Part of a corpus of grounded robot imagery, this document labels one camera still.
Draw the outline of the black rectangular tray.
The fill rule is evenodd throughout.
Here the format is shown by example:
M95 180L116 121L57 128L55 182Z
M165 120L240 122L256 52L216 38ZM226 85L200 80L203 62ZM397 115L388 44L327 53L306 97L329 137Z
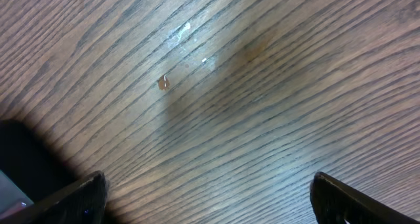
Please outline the black rectangular tray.
M24 123L1 121L1 219L75 181L75 175Z

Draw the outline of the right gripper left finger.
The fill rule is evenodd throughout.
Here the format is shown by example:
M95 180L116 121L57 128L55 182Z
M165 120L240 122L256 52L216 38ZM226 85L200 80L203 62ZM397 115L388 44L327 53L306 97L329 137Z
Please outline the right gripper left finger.
M1 220L2 224L101 224L108 184L101 171L77 180L38 203Z

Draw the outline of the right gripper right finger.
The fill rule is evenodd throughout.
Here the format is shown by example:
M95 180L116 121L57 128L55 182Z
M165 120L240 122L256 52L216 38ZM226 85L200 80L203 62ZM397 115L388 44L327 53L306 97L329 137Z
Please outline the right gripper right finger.
M314 175L310 202L319 224L419 224L324 172Z

